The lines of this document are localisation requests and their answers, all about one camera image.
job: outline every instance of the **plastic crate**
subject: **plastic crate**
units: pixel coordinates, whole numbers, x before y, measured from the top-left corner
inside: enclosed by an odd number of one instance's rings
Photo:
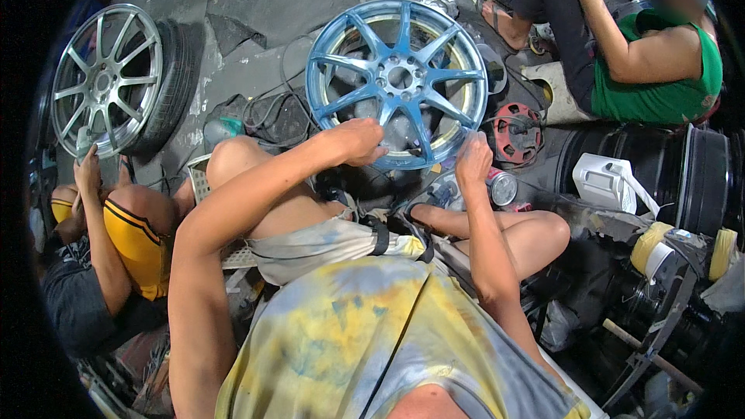
[[[191,187],[194,188],[194,200],[199,204],[210,194],[210,184],[207,183],[207,162],[212,154],[192,159],[186,166],[189,168]],[[220,255],[223,269],[256,267],[251,247],[245,239],[237,239],[225,247]]]

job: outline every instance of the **paint-stained shirt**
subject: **paint-stained shirt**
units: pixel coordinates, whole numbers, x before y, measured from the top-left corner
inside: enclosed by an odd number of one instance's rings
[[[215,417],[386,417],[426,384],[472,418],[589,417],[453,278],[391,256],[324,265],[279,290]]]

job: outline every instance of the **yellow tape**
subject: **yellow tape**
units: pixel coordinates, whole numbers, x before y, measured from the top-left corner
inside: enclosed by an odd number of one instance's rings
[[[727,272],[729,267],[729,255],[735,247],[738,239],[736,231],[722,228],[717,232],[714,241],[714,252],[712,253],[712,265],[709,267],[709,280],[715,282]]]
[[[639,240],[634,245],[633,251],[631,251],[631,264],[634,265],[636,270],[642,274],[645,273],[647,260],[650,258],[652,250],[657,246],[657,243],[662,241],[665,233],[672,229],[672,225],[662,222],[654,222],[649,230],[645,231],[645,234],[639,237]]]

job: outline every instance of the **green tank top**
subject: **green tank top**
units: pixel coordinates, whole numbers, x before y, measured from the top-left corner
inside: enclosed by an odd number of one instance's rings
[[[595,61],[595,87],[592,112],[602,118],[641,121],[657,124],[692,122],[700,118],[717,100],[722,87],[722,58],[717,44],[700,27],[703,72],[699,79],[682,79],[668,83],[625,84],[610,78],[608,63],[598,55]],[[619,21],[619,29],[628,42],[641,39],[649,29],[674,26],[664,21],[654,9],[630,14]]]

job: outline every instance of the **cloth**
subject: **cloth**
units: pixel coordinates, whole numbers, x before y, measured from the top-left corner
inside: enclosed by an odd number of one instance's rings
[[[258,271],[270,284],[283,286],[322,265],[369,255],[377,243],[376,233],[347,220],[351,215],[347,208],[332,219],[288,234],[248,239]],[[414,260],[423,252],[418,238],[389,234],[386,256]]]
[[[64,199],[51,199],[51,213],[57,223],[62,223],[72,217],[72,203]]]
[[[138,217],[111,199],[104,202],[104,224],[136,291],[153,301],[168,294],[172,237],[156,233],[145,217]]]
[[[41,288],[52,326],[72,357],[108,353],[143,331],[167,321],[166,300],[148,301],[132,293],[112,317],[90,262],[88,236],[68,246],[52,234],[42,254],[47,268]]]
[[[722,88],[722,58],[712,38],[694,23],[689,24],[701,40],[701,78],[644,85],[618,83],[611,80],[607,62],[598,56],[593,112],[603,118],[665,125],[690,123],[708,112]],[[619,21],[619,29],[628,42],[641,39],[650,29],[671,26],[674,24],[663,20],[654,9],[630,14]]]
[[[215,417],[386,417],[427,384],[474,419],[589,417],[453,278],[389,256],[324,265],[279,290]]]
[[[551,24],[569,91],[580,110],[592,114],[594,58],[580,0],[509,0],[509,6],[520,17]]]

